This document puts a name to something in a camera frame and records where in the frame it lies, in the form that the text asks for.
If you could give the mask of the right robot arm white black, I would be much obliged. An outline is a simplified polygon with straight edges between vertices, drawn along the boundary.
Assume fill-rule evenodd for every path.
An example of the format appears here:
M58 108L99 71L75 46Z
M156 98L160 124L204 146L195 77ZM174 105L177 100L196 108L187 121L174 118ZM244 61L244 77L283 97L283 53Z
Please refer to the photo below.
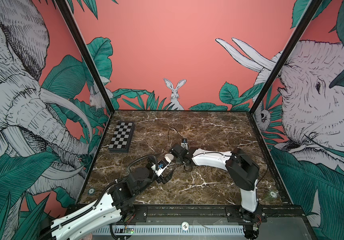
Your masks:
M227 171L236 187L240 188L240 214L245 222L262 221L258 209L257 185L260 167L248 154L239 148L228 152L207 151L200 148L186 149L175 144L170 153L185 166L207 166Z

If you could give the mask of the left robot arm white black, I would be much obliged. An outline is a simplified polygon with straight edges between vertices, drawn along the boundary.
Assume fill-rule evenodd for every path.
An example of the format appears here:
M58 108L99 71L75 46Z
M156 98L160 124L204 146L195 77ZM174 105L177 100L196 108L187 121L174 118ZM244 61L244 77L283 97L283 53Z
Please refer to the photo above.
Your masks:
M40 240L80 240L95 230L122 221L134 212L136 196L144 192L154 181L168 182L173 172L163 176L171 164L164 159L155 165L147 164L131 171L126 177L108 185L100 197L87 206L54 220Z

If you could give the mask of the white earbud charging case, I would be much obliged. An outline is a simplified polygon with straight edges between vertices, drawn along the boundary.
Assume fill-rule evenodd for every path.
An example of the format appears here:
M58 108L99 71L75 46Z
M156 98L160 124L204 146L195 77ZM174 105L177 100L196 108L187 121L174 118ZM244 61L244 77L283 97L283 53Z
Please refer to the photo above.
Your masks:
M165 154L165 159L168 162L172 162L174 160L174 155L172 155L172 154Z

